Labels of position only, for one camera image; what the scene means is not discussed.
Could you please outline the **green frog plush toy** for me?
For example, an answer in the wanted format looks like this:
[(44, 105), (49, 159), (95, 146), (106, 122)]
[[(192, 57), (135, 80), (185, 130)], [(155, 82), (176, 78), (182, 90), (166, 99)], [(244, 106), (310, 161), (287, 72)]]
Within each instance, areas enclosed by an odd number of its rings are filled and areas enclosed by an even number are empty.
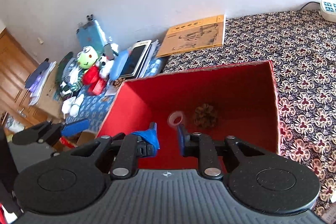
[(92, 46), (85, 46), (81, 52), (77, 54), (78, 66), (82, 69), (89, 69), (96, 63), (98, 54)]

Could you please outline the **blue eyeglass case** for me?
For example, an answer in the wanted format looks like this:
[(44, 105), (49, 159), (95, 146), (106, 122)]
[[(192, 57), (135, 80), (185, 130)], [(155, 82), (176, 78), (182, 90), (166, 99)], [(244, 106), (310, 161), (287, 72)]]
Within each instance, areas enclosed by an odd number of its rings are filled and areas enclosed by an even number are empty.
[(109, 73), (109, 79), (111, 81), (115, 81), (120, 77), (120, 74), (123, 70), (123, 67), (125, 66), (128, 57), (129, 57), (130, 51), (129, 50), (124, 50), (120, 52), (115, 58), (114, 58), (114, 63), (110, 69)]

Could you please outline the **striped plush doll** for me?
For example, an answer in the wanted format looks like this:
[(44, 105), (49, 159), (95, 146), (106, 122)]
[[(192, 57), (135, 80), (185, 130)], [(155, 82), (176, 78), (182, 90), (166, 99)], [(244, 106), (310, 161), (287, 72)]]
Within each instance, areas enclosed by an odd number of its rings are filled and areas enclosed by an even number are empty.
[(78, 116), (84, 96), (79, 95), (83, 86), (84, 70), (78, 65), (73, 52), (67, 53), (60, 61), (55, 84), (63, 100), (61, 111), (64, 116)]

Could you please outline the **brown pine cone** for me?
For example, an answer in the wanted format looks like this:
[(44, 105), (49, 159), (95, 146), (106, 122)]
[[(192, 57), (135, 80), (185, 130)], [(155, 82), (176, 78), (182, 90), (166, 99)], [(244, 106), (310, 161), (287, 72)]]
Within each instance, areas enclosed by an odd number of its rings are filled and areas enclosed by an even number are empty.
[(216, 109), (209, 104), (204, 103), (195, 109), (193, 115), (194, 125), (200, 128), (211, 128), (217, 124), (218, 115)]

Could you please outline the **red fabric storage box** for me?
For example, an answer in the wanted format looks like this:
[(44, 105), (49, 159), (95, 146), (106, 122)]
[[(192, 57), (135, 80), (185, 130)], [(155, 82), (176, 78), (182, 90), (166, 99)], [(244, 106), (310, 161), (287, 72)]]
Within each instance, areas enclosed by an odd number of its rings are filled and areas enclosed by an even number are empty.
[(139, 160), (141, 169), (194, 169), (197, 160), (183, 157), (177, 130), (214, 140), (232, 135), (271, 152), (280, 150), (277, 92), (270, 61), (222, 65), (160, 74), (124, 82), (99, 135), (146, 130), (157, 124), (159, 150)]

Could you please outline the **clear tape roll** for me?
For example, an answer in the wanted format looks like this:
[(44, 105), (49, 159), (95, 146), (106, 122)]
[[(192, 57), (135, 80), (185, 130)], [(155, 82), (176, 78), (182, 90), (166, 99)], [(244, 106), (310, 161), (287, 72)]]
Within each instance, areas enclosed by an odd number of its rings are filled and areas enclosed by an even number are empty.
[(180, 124), (186, 124), (186, 117), (182, 111), (175, 111), (168, 117), (167, 123), (172, 128), (177, 128)]

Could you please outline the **yellow illustrated book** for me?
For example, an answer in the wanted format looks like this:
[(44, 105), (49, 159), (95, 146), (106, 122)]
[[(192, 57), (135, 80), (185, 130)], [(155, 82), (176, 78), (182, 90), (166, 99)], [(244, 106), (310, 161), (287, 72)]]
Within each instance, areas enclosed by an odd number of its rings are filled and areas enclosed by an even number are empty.
[(171, 56), (224, 44), (226, 16), (217, 15), (182, 23), (168, 29), (157, 57)]

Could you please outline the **white power strip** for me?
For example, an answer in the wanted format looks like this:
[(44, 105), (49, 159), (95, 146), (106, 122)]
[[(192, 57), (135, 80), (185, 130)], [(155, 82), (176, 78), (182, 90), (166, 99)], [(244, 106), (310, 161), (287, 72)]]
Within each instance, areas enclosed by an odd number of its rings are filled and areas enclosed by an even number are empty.
[(320, 1), (320, 15), (328, 22), (336, 22), (336, 3)]

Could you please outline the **wooden door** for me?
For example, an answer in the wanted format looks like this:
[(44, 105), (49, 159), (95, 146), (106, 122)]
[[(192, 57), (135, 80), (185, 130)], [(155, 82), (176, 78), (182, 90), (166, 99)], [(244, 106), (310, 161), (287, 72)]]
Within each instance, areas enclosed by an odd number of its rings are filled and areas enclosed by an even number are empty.
[(48, 120), (48, 115), (32, 106), (30, 92), (25, 88), (26, 79), (37, 68), (13, 36), (1, 32), (1, 109), (14, 119), (30, 127)]

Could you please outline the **white panda plush toy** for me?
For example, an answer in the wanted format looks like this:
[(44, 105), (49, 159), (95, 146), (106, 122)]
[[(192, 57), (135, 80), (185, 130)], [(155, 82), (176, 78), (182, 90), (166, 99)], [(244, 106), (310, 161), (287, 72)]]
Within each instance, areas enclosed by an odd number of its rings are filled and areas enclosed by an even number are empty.
[(110, 70), (114, 64), (113, 60), (109, 60), (104, 54), (96, 60), (96, 67), (99, 69), (101, 79), (106, 79), (109, 76)]

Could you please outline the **cardboard box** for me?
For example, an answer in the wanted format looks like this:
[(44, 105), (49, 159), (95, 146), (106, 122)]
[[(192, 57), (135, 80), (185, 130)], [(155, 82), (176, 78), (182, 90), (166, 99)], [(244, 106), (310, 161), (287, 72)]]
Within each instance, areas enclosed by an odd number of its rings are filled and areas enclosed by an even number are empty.
[(48, 114), (56, 119), (63, 119), (61, 107), (63, 100), (56, 84), (57, 62), (50, 64), (50, 67), (42, 73), (42, 79), (34, 92), (30, 95), (29, 105)]

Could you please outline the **blue patterned cloth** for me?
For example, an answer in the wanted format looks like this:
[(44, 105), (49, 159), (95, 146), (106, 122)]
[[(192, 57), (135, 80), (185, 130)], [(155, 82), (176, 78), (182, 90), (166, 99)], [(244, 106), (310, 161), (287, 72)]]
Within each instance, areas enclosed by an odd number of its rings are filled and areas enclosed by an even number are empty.
[[(152, 58), (144, 77), (155, 76), (164, 69), (167, 63), (168, 57)], [(90, 126), (88, 131), (98, 133), (103, 123), (105, 116), (108, 114), (111, 104), (114, 101), (114, 95), (105, 96), (106, 89), (98, 96), (89, 96), (87, 93), (87, 87), (82, 87), (79, 95), (84, 95), (84, 101), (80, 105), (78, 115), (76, 117), (68, 116), (66, 123), (72, 123), (81, 119), (88, 119)]]

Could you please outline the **blue tin box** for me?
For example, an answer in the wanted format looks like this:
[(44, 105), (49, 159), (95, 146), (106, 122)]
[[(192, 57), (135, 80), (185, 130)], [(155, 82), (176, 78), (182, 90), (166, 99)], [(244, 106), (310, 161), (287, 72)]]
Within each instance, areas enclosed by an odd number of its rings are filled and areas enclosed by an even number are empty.
[(105, 33), (93, 14), (87, 15), (85, 24), (79, 23), (76, 37), (80, 47), (91, 46), (99, 55), (104, 52), (104, 46), (107, 44)]

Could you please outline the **floral patterned tablecloth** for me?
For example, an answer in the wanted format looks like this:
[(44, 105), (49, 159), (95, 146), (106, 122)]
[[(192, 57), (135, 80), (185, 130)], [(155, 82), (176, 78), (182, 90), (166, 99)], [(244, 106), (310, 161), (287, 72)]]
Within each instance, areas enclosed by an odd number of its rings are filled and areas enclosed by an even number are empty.
[(316, 10), (228, 19), (224, 46), (181, 53), (164, 71), (270, 60), (278, 92), (280, 154), (321, 183), (314, 208), (335, 213), (335, 24)]

